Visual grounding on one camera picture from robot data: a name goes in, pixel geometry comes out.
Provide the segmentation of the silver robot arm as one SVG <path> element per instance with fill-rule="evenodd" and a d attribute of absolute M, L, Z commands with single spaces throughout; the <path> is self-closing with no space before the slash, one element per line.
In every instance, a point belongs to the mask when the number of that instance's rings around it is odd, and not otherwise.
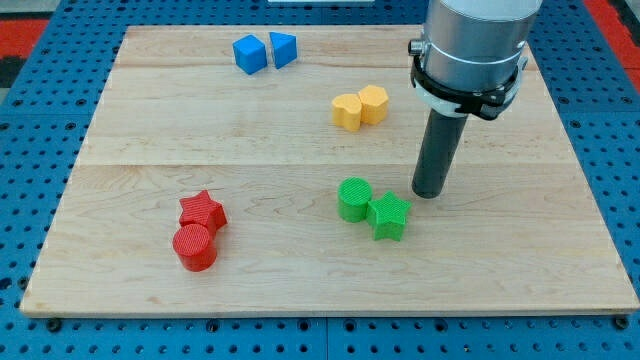
<path fill-rule="evenodd" d="M 411 84 L 441 116 L 494 120 L 515 99 L 541 0 L 430 0 L 408 44 Z"/>

